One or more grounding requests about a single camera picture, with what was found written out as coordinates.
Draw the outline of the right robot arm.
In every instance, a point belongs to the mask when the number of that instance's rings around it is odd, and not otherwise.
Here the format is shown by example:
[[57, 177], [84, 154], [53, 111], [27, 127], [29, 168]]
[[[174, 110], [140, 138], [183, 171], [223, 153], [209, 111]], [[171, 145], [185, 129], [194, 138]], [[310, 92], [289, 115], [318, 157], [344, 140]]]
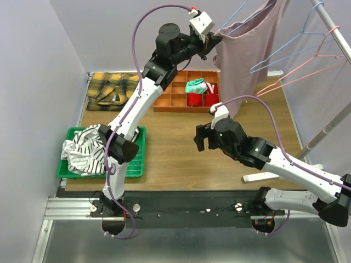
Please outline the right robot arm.
[[282, 149], [260, 137], [246, 135], [241, 124], [227, 117], [215, 125], [196, 127], [194, 142], [198, 151], [217, 148], [244, 166], [276, 174], [305, 190], [281, 191], [262, 187], [252, 201], [260, 215], [270, 210], [296, 210], [318, 215], [324, 221], [346, 227], [350, 216], [350, 174], [330, 174], [307, 163], [284, 155]]

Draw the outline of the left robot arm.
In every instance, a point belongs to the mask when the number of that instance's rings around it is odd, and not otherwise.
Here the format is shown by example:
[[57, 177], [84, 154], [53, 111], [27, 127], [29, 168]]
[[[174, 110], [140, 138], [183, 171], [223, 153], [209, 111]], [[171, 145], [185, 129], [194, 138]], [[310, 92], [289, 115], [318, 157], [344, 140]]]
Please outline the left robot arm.
[[178, 74], [178, 64], [207, 54], [222, 40], [212, 32], [214, 25], [204, 23], [189, 27], [183, 34], [178, 25], [166, 23], [158, 31], [150, 60], [139, 74], [139, 83], [129, 101], [109, 125], [101, 125], [99, 135], [105, 143], [106, 181], [103, 188], [103, 211], [109, 216], [121, 212], [118, 200], [124, 195], [124, 179], [129, 162], [139, 147], [132, 141], [137, 126], [150, 106], [167, 89]]

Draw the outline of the mauve tank top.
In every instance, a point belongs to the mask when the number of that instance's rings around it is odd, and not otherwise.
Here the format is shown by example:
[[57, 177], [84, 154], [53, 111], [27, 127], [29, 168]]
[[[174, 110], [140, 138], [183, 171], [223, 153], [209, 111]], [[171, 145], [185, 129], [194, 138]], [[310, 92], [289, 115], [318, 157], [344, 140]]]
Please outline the mauve tank top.
[[257, 84], [267, 80], [268, 69], [251, 73], [255, 65], [269, 63], [274, 39], [286, 1], [267, 1], [244, 21], [219, 29], [222, 38], [216, 45], [214, 65], [220, 70], [220, 100], [226, 102], [243, 95], [252, 95]]

